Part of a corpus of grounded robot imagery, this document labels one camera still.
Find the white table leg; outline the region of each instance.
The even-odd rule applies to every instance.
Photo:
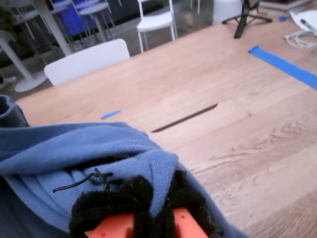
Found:
[[[55,39],[57,40],[59,46],[63,50],[64,54],[66,56],[71,55],[73,52],[68,46],[66,40],[64,39],[64,36],[62,32],[60,31],[57,23],[55,22],[53,16],[50,13],[50,10],[48,9],[48,6],[46,5],[44,0],[34,0],[34,5],[36,6],[37,10],[41,14],[41,16],[46,21],[47,25],[49,26],[52,34],[54,35]]]
[[[8,57],[12,60],[12,62],[24,76],[24,79],[22,79],[19,83],[16,84],[14,88],[16,92],[29,91],[41,85],[45,82],[45,80],[47,80],[47,77],[44,74],[44,72],[37,72],[34,74],[33,77],[3,37],[0,37],[0,47],[4,50],[4,52],[8,55]]]
[[[138,31],[138,36],[139,36],[139,42],[140,42],[140,50],[141,50],[141,53],[143,53],[143,42],[142,42],[142,35],[141,35],[141,32]]]

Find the wooden table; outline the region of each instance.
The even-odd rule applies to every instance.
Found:
[[[317,237],[317,92],[248,53],[263,49],[317,73],[287,22],[216,25],[18,101],[31,125],[126,121],[179,155],[225,217],[256,238]]]

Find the tripod leg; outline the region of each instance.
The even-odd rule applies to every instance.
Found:
[[[267,18],[267,17],[264,17],[264,16],[257,16],[257,15],[252,15],[252,14],[249,14],[249,16],[253,17],[255,19],[260,19],[260,20],[266,21],[266,22],[272,22],[271,18]]]
[[[242,15],[241,16],[241,19],[240,19],[239,25],[237,27],[236,33],[234,34],[234,38],[235,39],[240,38],[242,36],[242,32],[244,30],[244,27],[247,25],[247,18],[248,18],[247,15]]]
[[[224,20],[222,23],[223,23],[223,24],[226,24],[228,21],[231,21],[231,20],[236,20],[236,21],[238,21],[237,18],[240,17],[240,16],[241,16],[241,15],[231,17],[231,18],[229,18],[229,19],[227,19],[227,20]]]

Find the blue painter's tape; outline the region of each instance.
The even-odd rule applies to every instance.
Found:
[[[104,115],[101,117],[101,119],[109,118],[109,117],[111,117],[111,116],[113,116],[113,115],[116,115],[116,114],[118,114],[118,113],[120,113],[120,112],[121,112],[121,111],[114,111],[114,112],[112,112],[112,113],[104,114]]]
[[[317,89],[317,75],[314,75],[302,68],[297,67],[286,60],[262,50],[259,46],[255,46],[249,50],[249,53],[268,62],[269,64],[279,68],[289,75],[301,80],[314,89]]]

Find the white paper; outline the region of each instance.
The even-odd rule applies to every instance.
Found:
[[[297,14],[291,11],[290,13],[291,13],[293,21],[301,29],[305,31],[310,31],[310,29],[301,22],[301,19],[302,19],[302,20],[305,20],[310,26],[312,26],[313,28],[317,30],[317,10],[303,11]]]

